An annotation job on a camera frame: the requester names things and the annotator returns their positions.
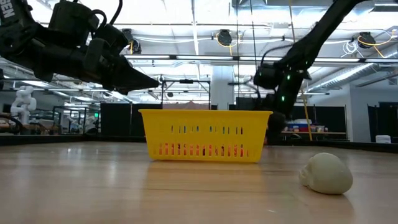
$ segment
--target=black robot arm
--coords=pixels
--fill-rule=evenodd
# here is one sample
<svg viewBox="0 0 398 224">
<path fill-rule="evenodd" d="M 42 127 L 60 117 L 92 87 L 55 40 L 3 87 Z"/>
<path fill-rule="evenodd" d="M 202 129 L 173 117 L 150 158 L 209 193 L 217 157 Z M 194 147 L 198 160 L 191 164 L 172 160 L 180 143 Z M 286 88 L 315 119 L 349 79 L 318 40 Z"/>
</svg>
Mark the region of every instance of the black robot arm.
<svg viewBox="0 0 398 224">
<path fill-rule="evenodd" d="M 272 65 L 263 63 L 254 76 L 254 84 L 273 89 L 263 107 L 274 111 L 269 121 L 269 135 L 280 134 L 289 118 L 304 79 L 310 79 L 307 69 L 312 66 L 323 43 L 354 7 L 367 0 L 335 0 L 316 26 L 296 42 L 287 54 Z"/>
<path fill-rule="evenodd" d="M 32 18 L 26 0 L 0 0 L 0 8 L 0 55 L 32 69 L 41 80 L 50 82 L 58 73 L 100 83 L 122 94 L 159 86 L 157 80 L 133 69 L 120 55 L 128 41 L 113 26 L 119 10 L 107 24 L 102 11 L 76 0 L 61 0 L 53 9 L 49 26 L 43 27 Z M 95 14 L 104 17 L 100 26 Z M 92 41 L 87 45 L 89 33 Z"/>
</svg>

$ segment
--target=white ball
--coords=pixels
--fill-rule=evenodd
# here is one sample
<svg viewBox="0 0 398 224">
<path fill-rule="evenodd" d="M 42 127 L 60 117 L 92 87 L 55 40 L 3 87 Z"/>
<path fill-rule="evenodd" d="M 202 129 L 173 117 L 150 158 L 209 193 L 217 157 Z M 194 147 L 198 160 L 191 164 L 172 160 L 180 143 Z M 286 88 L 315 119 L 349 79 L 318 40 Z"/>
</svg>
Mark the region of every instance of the white ball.
<svg viewBox="0 0 398 224">
<path fill-rule="evenodd" d="M 300 183 L 323 194 L 343 194 L 353 185 L 353 175 L 339 157 L 329 153 L 313 156 L 300 171 Z"/>
</svg>

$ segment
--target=pillar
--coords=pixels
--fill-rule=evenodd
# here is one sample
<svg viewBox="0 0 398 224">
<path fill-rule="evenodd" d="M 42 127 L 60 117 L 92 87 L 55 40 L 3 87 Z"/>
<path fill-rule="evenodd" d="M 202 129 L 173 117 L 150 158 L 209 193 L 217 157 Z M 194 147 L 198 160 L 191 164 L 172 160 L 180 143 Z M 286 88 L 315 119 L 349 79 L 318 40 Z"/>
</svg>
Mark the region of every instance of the pillar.
<svg viewBox="0 0 398 224">
<path fill-rule="evenodd" d="M 210 83 L 210 101 L 217 105 L 219 110 L 228 110 L 228 106 L 234 104 L 234 86 L 228 83 L 234 82 L 234 70 L 232 66 L 214 66 Z"/>
</svg>

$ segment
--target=white container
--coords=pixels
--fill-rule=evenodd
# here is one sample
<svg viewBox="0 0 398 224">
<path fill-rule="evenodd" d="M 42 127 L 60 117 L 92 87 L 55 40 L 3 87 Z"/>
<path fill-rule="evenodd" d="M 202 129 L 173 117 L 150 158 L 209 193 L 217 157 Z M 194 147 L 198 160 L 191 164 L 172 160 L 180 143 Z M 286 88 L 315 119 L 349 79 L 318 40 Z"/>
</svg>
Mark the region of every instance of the white container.
<svg viewBox="0 0 398 224">
<path fill-rule="evenodd" d="M 391 144 L 390 136 L 376 136 L 376 143 Z"/>
</svg>

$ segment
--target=yellow plastic basket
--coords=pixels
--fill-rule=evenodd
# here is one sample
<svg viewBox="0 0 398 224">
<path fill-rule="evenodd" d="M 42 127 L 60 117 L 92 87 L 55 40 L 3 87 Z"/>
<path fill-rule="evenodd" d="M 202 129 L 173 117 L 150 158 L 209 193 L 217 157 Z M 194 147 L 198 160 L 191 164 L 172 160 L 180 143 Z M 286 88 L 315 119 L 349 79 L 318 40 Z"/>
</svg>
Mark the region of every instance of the yellow plastic basket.
<svg viewBox="0 0 398 224">
<path fill-rule="evenodd" d="M 271 111 L 139 110 L 155 160 L 258 162 Z"/>
</svg>

